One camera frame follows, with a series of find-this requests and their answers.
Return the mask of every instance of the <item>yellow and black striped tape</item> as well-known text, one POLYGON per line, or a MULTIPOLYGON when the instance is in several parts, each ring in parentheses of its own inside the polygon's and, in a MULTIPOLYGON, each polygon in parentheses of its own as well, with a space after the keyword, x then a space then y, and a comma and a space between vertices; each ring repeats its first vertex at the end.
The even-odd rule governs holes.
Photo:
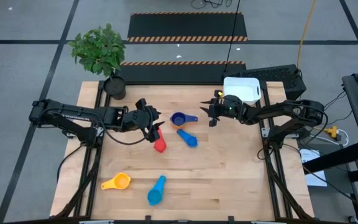
MULTIPOLYGON (((226 61, 188 61, 188 62, 122 62, 121 66, 131 66, 131 65, 225 65, 226 61)), ((230 65, 245 65, 245 62, 242 61, 228 61, 227 64, 230 65)))
POLYGON ((235 14, 236 12, 137 12, 132 13, 133 15, 164 15, 164 14, 235 14))
POLYGON ((128 42, 229 42, 247 41, 244 36, 128 37, 128 42))

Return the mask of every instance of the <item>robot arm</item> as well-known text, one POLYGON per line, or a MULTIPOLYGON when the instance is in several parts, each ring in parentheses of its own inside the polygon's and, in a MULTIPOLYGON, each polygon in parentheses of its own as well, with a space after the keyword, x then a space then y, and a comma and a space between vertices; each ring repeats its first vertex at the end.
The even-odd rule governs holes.
POLYGON ((51 124, 74 134, 88 146, 95 146, 98 131, 92 127, 84 128, 70 119, 90 121, 96 126, 103 127, 104 130, 117 132, 140 129, 149 142, 158 140, 160 136, 157 130, 162 123, 153 124, 153 122, 159 118, 160 113, 153 106, 147 106, 144 99, 140 99, 135 105, 136 110, 128 111, 126 106, 91 109, 65 105, 53 100, 34 101, 29 120, 38 128, 51 124))
POLYGON ((273 148, 280 149, 286 135, 305 126, 314 127, 322 123, 324 106, 311 100, 284 101, 275 105, 254 108, 243 103, 238 97, 227 95, 221 97, 220 90, 215 91, 215 98, 202 103, 209 108, 201 108, 211 118, 209 126, 217 125, 220 116, 238 119, 241 124, 252 125, 262 119, 276 116, 290 116, 292 119, 281 126, 270 127, 267 143, 273 148))

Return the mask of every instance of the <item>wooden tabletop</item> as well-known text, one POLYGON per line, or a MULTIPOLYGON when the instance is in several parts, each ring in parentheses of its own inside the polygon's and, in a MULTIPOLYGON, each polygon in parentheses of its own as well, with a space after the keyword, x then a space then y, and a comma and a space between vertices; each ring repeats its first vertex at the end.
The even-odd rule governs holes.
MULTIPOLYGON (((97 87, 98 82, 83 82, 77 105, 92 108, 97 87)), ((216 127, 210 128, 209 118, 199 109, 202 106, 200 101, 210 100, 214 90, 222 88, 127 86, 127 95, 123 100, 111 100, 111 106, 126 105, 134 110, 135 102, 145 98, 149 105, 158 109, 162 113, 158 121, 165 121, 161 129, 167 149, 160 154, 153 148, 154 144, 147 141, 124 146, 106 136, 94 195, 93 219, 143 220, 146 215, 151 215, 153 220, 227 220, 232 215, 239 221, 274 220, 265 162, 256 156, 262 148, 259 125, 246 126, 233 119, 221 118, 216 127), (176 111, 198 117, 197 123, 185 128, 198 138, 198 147, 189 148, 171 126, 169 117, 176 111), (101 190, 101 183, 112 179, 118 172, 125 172, 131 177, 130 186, 125 190, 101 190), (163 201, 151 207, 147 193, 160 175, 167 177, 163 201)), ((268 83, 268 93, 272 104, 285 100, 282 83, 268 83)), ((282 116, 274 121, 275 124, 282 124, 288 119, 282 116)), ((140 131, 111 131, 111 134, 125 142, 142 137, 140 131)), ((295 140, 286 139, 285 143, 297 147, 295 140)), ((78 145, 78 140, 69 139, 65 154, 78 145)), ((64 163, 51 215, 58 213, 77 190, 84 154, 83 149, 64 163)), ((289 191, 313 216, 299 154, 284 146, 281 155, 289 191)), ((84 202, 87 198, 88 192, 85 192, 84 202)), ((83 203, 82 213, 85 213, 85 205, 83 203)), ((284 217, 282 203, 280 210, 284 217)))

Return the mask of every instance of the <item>black mat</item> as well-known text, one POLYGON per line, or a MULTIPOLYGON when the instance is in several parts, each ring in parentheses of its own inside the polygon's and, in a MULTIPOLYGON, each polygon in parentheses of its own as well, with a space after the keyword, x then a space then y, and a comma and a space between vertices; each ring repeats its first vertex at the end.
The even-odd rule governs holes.
POLYGON ((285 94, 289 100, 296 100, 306 91, 306 86, 298 73, 296 65, 250 69, 238 73, 227 72, 224 76, 257 78, 259 81, 266 82, 283 82, 285 94))
POLYGON ((242 13, 238 13, 234 36, 235 12, 156 12, 131 15, 128 41, 156 42, 234 42, 247 40, 242 13))
MULTIPOLYGON (((226 61, 124 62, 118 71, 128 85, 222 85, 226 61)), ((229 61, 227 70, 246 69, 244 62, 229 61)))

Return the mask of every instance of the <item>floor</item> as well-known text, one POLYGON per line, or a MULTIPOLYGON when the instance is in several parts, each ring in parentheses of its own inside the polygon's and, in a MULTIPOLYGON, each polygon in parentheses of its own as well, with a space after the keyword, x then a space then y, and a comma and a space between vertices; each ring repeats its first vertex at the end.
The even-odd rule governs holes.
MULTIPOLYGON (((298 42, 288 40, 301 39, 311 3, 241 1, 249 42, 233 45, 230 59, 245 61, 247 68, 296 63, 298 42)), ((229 8, 206 6, 200 11, 235 11, 236 5, 233 0, 229 8)), ((0 222, 47 218, 55 192, 67 139, 53 129, 34 133, 29 129, 31 102, 47 96, 75 104, 82 81, 102 79, 73 63, 64 40, 107 22, 125 39, 131 13, 165 11, 196 9, 190 0, 0 0, 0 206, 8 185, 15 190, 7 192, 11 202, 3 203, 0 222), (31 141, 24 141, 26 136, 31 141), (10 183, 13 171, 16 178, 10 183)), ((126 47, 127 62, 225 60, 229 48, 226 44, 126 47)), ((303 98, 324 104, 342 91, 342 76, 358 73, 358 0, 317 0, 300 68, 308 88, 303 98)), ((343 118, 350 110, 346 98, 338 100, 328 110, 329 120, 343 118)), ((352 116, 336 124, 349 133, 350 144, 358 142, 352 116)), ((346 222, 354 214, 351 203, 339 194, 311 191, 311 198, 322 220, 346 222)))

